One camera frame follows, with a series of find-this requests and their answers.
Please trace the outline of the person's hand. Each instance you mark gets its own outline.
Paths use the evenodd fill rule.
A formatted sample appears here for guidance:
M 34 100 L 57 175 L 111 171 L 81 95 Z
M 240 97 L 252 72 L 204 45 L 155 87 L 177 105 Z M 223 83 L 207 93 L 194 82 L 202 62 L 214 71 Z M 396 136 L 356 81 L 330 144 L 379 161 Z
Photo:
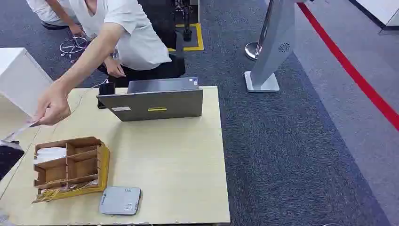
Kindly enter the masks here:
M 112 76 L 114 78 L 126 77 L 120 63 L 117 62 L 116 60 L 114 60 L 111 56 L 107 57 L 104 60 L 104 64 L 105 64 L 106 70 L 110 76 Z
M 55 81 L 38 99 L 37 111 L 32 122 L 37 125 L 55 125 L 71 114 L 67 98 L 71 89 L 63 81 Z

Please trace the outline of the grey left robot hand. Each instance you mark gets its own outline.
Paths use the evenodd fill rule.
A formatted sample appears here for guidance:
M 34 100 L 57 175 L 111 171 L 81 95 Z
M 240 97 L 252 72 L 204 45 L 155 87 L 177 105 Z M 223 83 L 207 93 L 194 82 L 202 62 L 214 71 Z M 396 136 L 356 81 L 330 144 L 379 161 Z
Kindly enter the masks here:
M 24 155 L 19 141 L 0 142 L 0 179 L 2 180 L 12 167 Z

